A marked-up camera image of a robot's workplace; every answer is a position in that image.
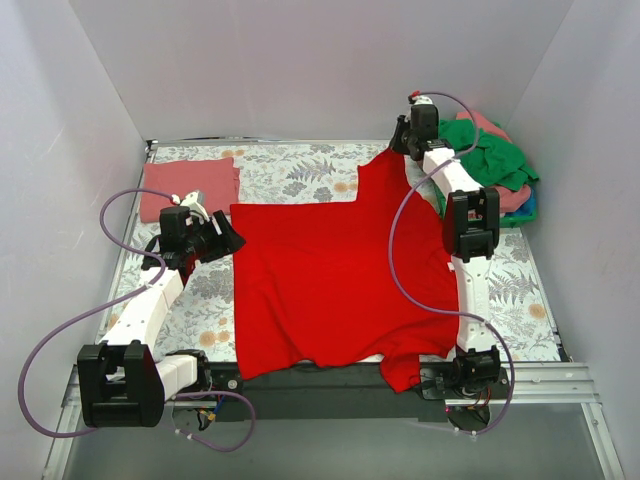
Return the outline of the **red t shirt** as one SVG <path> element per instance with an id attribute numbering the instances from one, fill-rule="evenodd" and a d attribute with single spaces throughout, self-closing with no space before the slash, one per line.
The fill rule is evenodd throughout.
<path id="1" fill-rule="evenodd" d="M 237 363 L 252 379 L 309 360 L 346 366 L 380 355 L 401 392 L 423 355 L 455 346 L 456 278 L 441 221 L 411 191 L 403 156 L 358 170 L 351 202 L 236 204 L 246 244 L 233 257 Z"/>

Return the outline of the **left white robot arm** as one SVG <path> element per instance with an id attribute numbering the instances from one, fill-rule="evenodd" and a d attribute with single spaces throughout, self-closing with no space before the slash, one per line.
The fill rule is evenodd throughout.
<path id="1" fill-rule="evenodd" d="M 156 360 L 153 348 L 172 305 L 197 266 L 238 252 L 245 244 L 222 211 L 173 206 L 160 213 L 160 232 L 145 248 L 143 292 L 119 319 L 77 356 L 82 414 L 87 426 L 154 427 L 167 400 L 183 392 L 205 398 L 213 386 L 201 350 L 178 350 Z"/>

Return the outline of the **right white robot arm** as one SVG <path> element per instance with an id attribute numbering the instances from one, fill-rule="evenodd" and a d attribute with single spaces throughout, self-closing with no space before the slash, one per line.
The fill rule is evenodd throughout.
<path id="1" fill-rule="evenodd" d="M 461 157 L 478 143 L 479 130 L 469 149 L 455 152 L 439 137 L 439 111 L 427 93 L 409 96 L 410 109 L 397 118 L 390 148 L 422 164 L 428 180 L 446 197 L 443 246 L 451 256 L 459 306 L 449 316 L 459 320 L 455 355 L 443 373 L 428 385 L 475 397 L 500 376 L 500 353 L 485 316 L 488 315 L 488 272 L 500 236 L 500 195 L 475 181 Z"/>

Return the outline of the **folded pink t shirt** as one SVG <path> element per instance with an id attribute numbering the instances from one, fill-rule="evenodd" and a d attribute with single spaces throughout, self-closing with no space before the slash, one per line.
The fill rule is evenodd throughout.
<path id="1" fill-rule="evenodd" d="M 146 164 L 143 188 L 175 194 L 184 198 L 192 191 L 204 195 L 204 207 L 209 214 L 221 210 L 230 214 L 230 206 L 238 202 L 240 169 L 232 157 L 218 160 L 174 161 L 166 164 Z"/>

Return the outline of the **green crumpled t shirt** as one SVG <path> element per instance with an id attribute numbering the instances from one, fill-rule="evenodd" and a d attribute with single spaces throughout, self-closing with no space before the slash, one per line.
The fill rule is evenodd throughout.
<path id="1" fill-rule="evenodd" d="M 475 139 L 475 128 L 469 119 L 441 120 L 439 137 L 456 151 L 468 150 Z M 480 130 L 473 151 L 463 155 L 460 163 L 468 174 L 484 187 L 502 186 L 519 190 L 539 180 L 522 150 L 496 135 Z"/>

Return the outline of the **pink crumpled t shirt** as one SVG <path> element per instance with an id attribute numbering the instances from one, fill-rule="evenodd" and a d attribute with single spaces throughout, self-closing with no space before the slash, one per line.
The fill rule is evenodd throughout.
<path id="1" fill-rule="evenodd" d="M 477 146 L 461 162 L 476 182 L 496 189 L 502 215 L 514 214 L 532 195 L 528 183 L 533 173 L 528 170 L 526 157 L 501 127 L 475 110 L 472 115 L 467 112 L 456 115 L 455 127 L 460 128 L 462 149 L 474 139 L 475 126 L 479 128 Z"/>

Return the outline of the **green plastic basket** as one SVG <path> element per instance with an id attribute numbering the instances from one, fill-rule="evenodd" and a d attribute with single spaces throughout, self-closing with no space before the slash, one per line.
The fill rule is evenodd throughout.
<path id="1" fill-rule="evenodd" d="M 500 226 L 518 228 L 537 218 L 537 200 L 535 189 L 525 182 L 517 190 L 502 185 L 490 185 L 500 196 Z"/>

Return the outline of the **blue crumpled garment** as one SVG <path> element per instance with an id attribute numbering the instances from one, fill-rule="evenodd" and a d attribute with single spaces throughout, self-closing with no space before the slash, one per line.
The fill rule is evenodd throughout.
<path id="1" fill-rule="evenodd" d="M 533 188 L 530 189 L 530 194 L 527 200 L 521 204 L 514 212 L 509 216 L 516 219 L 532 219 L 537 214 L 537 201 L 536 194 Z"/>

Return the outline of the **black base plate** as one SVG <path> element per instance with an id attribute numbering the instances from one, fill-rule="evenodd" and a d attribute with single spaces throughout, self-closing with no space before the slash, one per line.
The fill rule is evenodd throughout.
<path id="1" fill-rule="evenodd" d="M 498 380 L 485 389 L 455 387 L 447 363 L 423 363 L 410 387 L 394 392 L 382 378 L 377 363 L 356 363 L 341 368 L 321 369 L 311 363 L 244 380 L 231 363 L 212 363 L 213 385 L 235 391 L 249 400 L 227 394 L 208 394 L 199 398 L 174 398 L 167 405 L 177 412 L 198 411 L 214 414 L 218 422 L 244 421 L 254 411 L 258 420 L 349 420 L 415 419 L 419 422 L 445 422 L 447 404 L 460 411 L 472 405 L 484 421 L 489 407 L 506 399 L 508 377 L 502 371 Z"/>

